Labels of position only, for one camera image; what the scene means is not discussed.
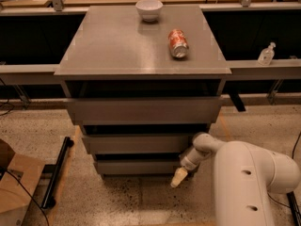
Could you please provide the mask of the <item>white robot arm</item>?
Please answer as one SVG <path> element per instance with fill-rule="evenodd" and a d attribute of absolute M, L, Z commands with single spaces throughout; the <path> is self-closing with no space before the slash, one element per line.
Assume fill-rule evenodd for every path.
<path fill-rule="evenodd" d="M 275 226 L 268 194 L 293 192 L 300 168 L 288 155 L 243 141 L 198 133 L 180 156 L 171 185 L 178 186 L 200 162 L 214 159 L 216 226 Z"/>

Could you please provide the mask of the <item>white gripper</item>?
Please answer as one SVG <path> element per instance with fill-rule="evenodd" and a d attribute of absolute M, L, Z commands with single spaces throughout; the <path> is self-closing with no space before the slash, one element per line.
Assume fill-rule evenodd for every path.
<path fill-rule="evenodd" d="M 195 170 L 202 159 L 202 153 L 195 148 L 188 148 L 185 152 L 183 152 L 180 155 L 180 165 L 182 168 L 176 169 L 170 185 L 173 188 L 177 187 L 188 175 L 188 171 Z"/>

